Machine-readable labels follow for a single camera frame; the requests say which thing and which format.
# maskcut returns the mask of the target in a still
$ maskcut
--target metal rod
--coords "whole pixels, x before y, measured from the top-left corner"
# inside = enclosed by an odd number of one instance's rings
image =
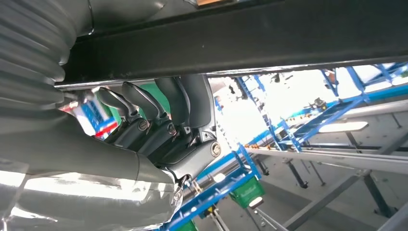
[[[316,169],[315,165],[313,164],[313,162],[310,161],[310,165],[312,166],[313,170],[315,171],[317,177],[319,178],[320,182],[321,182],[321,186],[326,185],[326,182],[323,181],[323,179],[321,178],[318,170]]]
[[[408,203],[406,203],[397,213],[394,214],[377,231],[402,231],[406,230],[408,217]]]
[[[303,165],[303,167],[305,167],[306,172],[309,173],[309,175],[310,175],[310,171],[309,171],[309,169],[307,168],[305,162],[304,162],[303,160],[300,160],[300,162],[302,162],[302,165]]]
[[[388,113],[405,112],[408,111],[408,100],[400,100],[391,103],[382,103],[373,106],[366,106],[351,109],[340,117],[340,119],[345,118],[356,118],[363,116],[375,116]]]
[[[343,168],[347,168],[347,169],[355,169],[353,167],[346,167],[346,166],[342,166],[342,165],[335,165],[335,164],[329,164],[329,163],[323,163],[323,162],[318,162],[318,164],[329,165],[329,166],[333,166],[333,167],[343,167]]]
[[[303,189],[307,189],[307,182],[303,182],[302,178],[300,177],[299,173],[297,172],[295,166],[292,164],[291,161],[286,163],[289,166],[289,169],[292,171],[294,177],[296,178],[297,183]]]
[[[268,214],[266,214],[265,212],[263,212],[262,210],[260,210],[259,208],[256,208],[255,211],[264,218],[264,220],[270,224],[270,226],[272,226],[274,229],[278,230],[278,231],[288,231],[287,228],[285,228],[283,225],[281,225],[280,223],[278,223],[277,221],[275,221],[274,219],[272,219],[270,216],[268,216]]]
[[[350,141],[351,145],[353,145],[356,149],[358,148],[358,143],[354,138],[353,134],[350,131],[345,132],[348,140]]]
[[[324,208],[328,203],[337,198],[342,192],[348,189],[351,185],[356,183],[360,179],[359,174],[353,174],[347,176],[342,180],[338,181],[335,185],[331,186],[323,195],[318,199],[309,203],[306,207],[300,210],[296,215],[290,218],[284,223],[290,231],[294,231],[304,224],[311,216],[318,213],[322,208]]]
[[[219,231],[224,231],[221,223],[219,222],[219,220],[217,219],[217,217],[214,214],[210,214],[211,218],[213,219],[213,222],[216,224],[217,228]]]
[[[393,212],[391,211],[390,207],[384,200],[383,195],[381,195],[380,190],[378,189],[377,185],[375,184],[370,174],[366,175],[363,178],[363,180],[372,198],[374,199],[375,203],[378,206],[379,213],[387,218],[390,218],[393,215]]]
[[[252,214],[249,212],[249,210],[247,208],[244,208],[246,214],[249,216],[249,218],[252,220],[252,222],[255,224],[256,229],[258,231],[261,231],[261,228],[258,226],[257,222],[255,221],[254,217],[252,216]]]
[[[325,154],[310,152],[275,151],[264,148],[248,148],[248,152],[279,156],[283,158],[303,159],[315,162],[324,162],[346,167],[361,169],[374,169],[386,172],[408,174],[408,157],[405,156],[380,156],[377,154]]]
[[[219,213],[214,210],[214,215],[217,218],[217,220],[219,221],[219,223],[221,224],[223,231],[230,231],[230,229],[228,229],[227,225],[225,224],[225,222],[222,220],[221,216],[219,215]]]

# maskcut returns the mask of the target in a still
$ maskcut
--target metal rail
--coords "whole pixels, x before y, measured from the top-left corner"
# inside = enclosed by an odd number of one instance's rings
[[[377,154],[324,154],[310,152],[275,151],[266,148],[247,148],[248,152],[279,156],[283,158],[303,159],[328,164],[354,167],[361,169],[373,169],[386,172],[408,174],[408,157],[404,156],[380,156]]]
[[[405,231],[408,225],[408,203],[395,213],[377,231]]]
[[[258,214],[266,223],[272,226],[272,228],[275,229],[276,231],[288,231],[283,225],[275,221],[273,218],[268,216],[268,214],[266,214],[259,208],[255,209],[255,213]]]

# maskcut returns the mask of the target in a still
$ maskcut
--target steel beam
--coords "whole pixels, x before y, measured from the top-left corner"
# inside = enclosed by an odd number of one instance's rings
[[[62,84],[407,60],[408,1],[247,2],[84,37]]]
[[[287,222],[285,222],[283,226],[286,227],[289,231],[296,230],[299,226],[304,224],[311,216],[315,215],[328,203],[336,199],[342,192],[344,192],[351,185],[356,183],[361,176],[362,172],[359,171],[356,174],[347,176],[344,179],[340,180],[339,182],[337,182],[337,184],[331,186],[322,196],[309,203],[306,207],[300,210],[300,212],[298,212]]]
[[[255,213],[258,214],[264,221],[266,221],[276,231],[288,231],[283,225],[279,224],[277,221],[272,219],[270,216],[268,216],[268,214],[266,214],[259,208],[255,209]]]
[[[279,156],[283,158],[303,159],[315,162],[323,162],[345,167],[361,169],[373,169],[386,172],[408,174],[408,157],[404,156],[381,156],[377,154],[353,154],[353,153],[313,153],[275,151],[266,148],[247,148],[250,153]]]
[[[395,213],[377,231],[405,231],[408,227],[408,203]]]

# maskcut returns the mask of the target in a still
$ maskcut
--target support leg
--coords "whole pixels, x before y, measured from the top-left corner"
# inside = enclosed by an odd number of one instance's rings
[[[292,171],[292,173],[293,173],[294,177],[296,178],[296,181],[299,184],[299,186],[301,188],[303,188],[303,189],[307,189],[307,187],[308,187],[307,186],[307,181],[303,182],[302,178],[300,177],[299,173],[297,172],[297,170],[296,170],[295,166],[292,164],[292,162],[288,161],[286,164],[289,166],[290,170]]]
[[[390,218],[396,211],[395,208],[390,208],[386,201],[384,200],[383,195],[381,195],[380,190],[378,190],[377,185],[375,184],[373,178],[370,174],[366,175],[364,178],[364,183],[366,184],[372,198],[378,206],[378,209],[375,209],[374,212],[384,217]]]

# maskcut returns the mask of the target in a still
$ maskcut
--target gray metal bar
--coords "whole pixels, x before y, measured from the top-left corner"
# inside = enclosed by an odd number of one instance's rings
[[[300,212],[298,212],[287,222],[285,222],[283,226],[286,227],[289,231],[296,230],[311,216],[315,215],[328,203],[338,197],[342,192],[356,183],[361,177],[361,174],[358,173],[347,176],[344,179],[338,181],[335,185],[331,186],[321,197],[309,203],[306,207],[300,210]]]
[[[300,161],[302,162],[303,167],[305,167],[306,172],[309,173],[309,175],[310,175],[310,171],[309,171],[309,169],[307,168],[305,162],[304,162],[303,160],[300,160]]]
[[[383,195],[381,195],[381,192],[378,189],[372,177],[370,175],[366,175],[363,178],[363,180],[372,198],[374,199],[375,204],[377,204],[378,206],[378,213],[383,215],[386,218],[390,218],[394,214],[394,212],[391,210],[387,202],[384,200]]]
[[[268,214],[260,210],[259,208],[255,209],[255,212],[257,212],[270,226],[272,226],[274,229],[277,231],[288,231],[287,228],[285,228],[283,225],[279,224],[277,221],[272,219]]]
[[[291,152],[268,150],[266,148],[247,148],[250,153],[279,156],[283,158],[304,159],[315,162],[323,162],[345,167],[355,167],[360,169],[374,169],[386,172],[408,174],[408,157],[404,156],[384,156],[378,154],[357,154],[357,153],[312,153],[312,152]]]
[[[405,231],[408,227],[408,203],[395,213],[377,231]]]
[[[407,164],[407,159],[401,160],[396,158],[393,158],[394,163],[392,164],[392,160],[388,159],[389,157],[392,156],[383,156],[383,155],[389,155],[393,151],[395,151],[398,147],[400,147],[403,143],[406,142],[408,139],[408,132],[403,131],[401,135],[396,139],[394,142],[391,144],[381,148],[378,150],[377,154],[372,155],[372,154],[344,154],[344,153],[331,153],[331,154],[324,154],[324,153],[307,153],[306,155],[320,155],[321,158],[322,156],[326,157],[331,157],[335,161],[342,162],[344,160],[347,160],[347,163],[353,162],[359,162],[356,165],[363,166],[367,164],[370,160],[373,161],[376,159],[374,162],[376,163],[376,166],[370,166],[370,167],[364,167],[366,169],[375,169],[375,168],[380,168],[382,164],[388,163],[389,166],[387,167],[388,171],[393,171],[391,167],[398,167],[399,164],[404,162],[404,165]],[[348,189],[351,185],[353,185],[355,182],[359,180],[361,176],[367,177],[370,174],[370,170],[359,170],[356,174],[352,176],[347,176],[343,180],[339,181],[337,184],[333,185],[328,189],[328,191],[322,195],[320,198],[317,200],[309,203],[305,208],[303,208],[300,212],[298,212],[295,216],[293,216],[291,219],[289,219],[287,222],[285,222],[284,226],[290,230],[294,231],[297,229],[299,226],[301,226],[303,223],[305,223],[309,217],[315,215],[317,212],[319,212],[323,207],[325,207],[328,203],[330,203],[332,200],[334,200],[337,196],[339,196],[342,192],[344,192],[346,189]]]
[[[222,220],[221,216],[219,215],[219,213],[214,210],[214,216],[216,217],[216,219],[219,221],[223,231],[230,231],[230,229],[228,229],[227,225],[225,224],[225,222]]]
[[[219,220],[216,218],[216,216],[214,214],[210,214],[211,218],[213,219],[213,222],[216,224],[217,228],[219,231],[224,231],[224,229],[222,228],[221,223],[219,222]]]
[[[391,155],[395,150],[397,150],[401,145],[403,145],[408,140],[408,131],[403,130],[397,139],[395,139],[391,144],[380,148],[376,153],[379,155]]]
[[[251,212],[249,212],[249,210],[247,208],[244,208],[246,214],[249,216],[249,218],[252,220],[252,222],[255,224],[256,229],[258,231],[261,231],[261,228],[258,226],[257,222],[255,221],[254,217],[252,216]]]
[[[317,177],[319,178],[320,182],[321,182],[321,186],[326,185],[326,182],[323,181],[323,179],[321,178],[318,170],[316,169],[315,165],[313,164],[313,162],[310,161],[310,165],[312,166],[313,170],[315,171]]]
[[[382,103],[373,106],[360,107],[351,109],[340,117],[344,118],[355,118],[363,116],[374,116],[388,113],[404,112],[408,111],[408,100],[400,100],[391,103]]]

